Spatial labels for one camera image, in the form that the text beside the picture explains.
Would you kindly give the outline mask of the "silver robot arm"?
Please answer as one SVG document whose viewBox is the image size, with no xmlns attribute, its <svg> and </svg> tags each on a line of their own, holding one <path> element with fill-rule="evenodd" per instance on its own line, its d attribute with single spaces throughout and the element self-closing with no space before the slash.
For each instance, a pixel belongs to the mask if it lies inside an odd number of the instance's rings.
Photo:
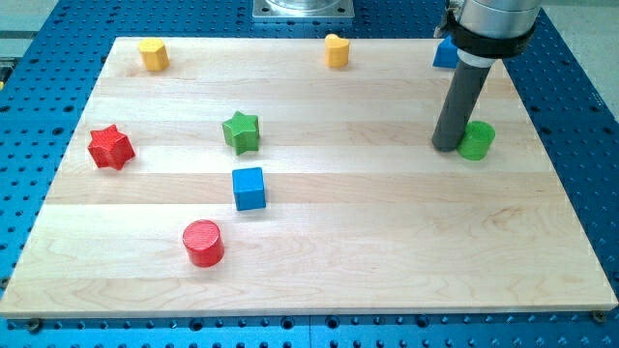
<svg viewBox="0 0 619 348">
<path fill-rule="evenodd" d="M 526 50 L 540 9 L 541 0 L 447 0 L 434 37 L 449 35 L 460 61 L 487 69 Z"/>
</svg>

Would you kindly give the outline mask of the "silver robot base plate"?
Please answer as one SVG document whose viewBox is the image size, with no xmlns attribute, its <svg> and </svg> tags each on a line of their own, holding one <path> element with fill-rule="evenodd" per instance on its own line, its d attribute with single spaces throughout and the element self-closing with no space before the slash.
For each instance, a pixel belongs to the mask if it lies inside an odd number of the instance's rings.
<svg viewBox="0 0 619 348">
<path fill-rule="evenodd" d="M 259 19 L 353 18 L 352 0 L 253 0 L 252 17 Z"/>
</svg>

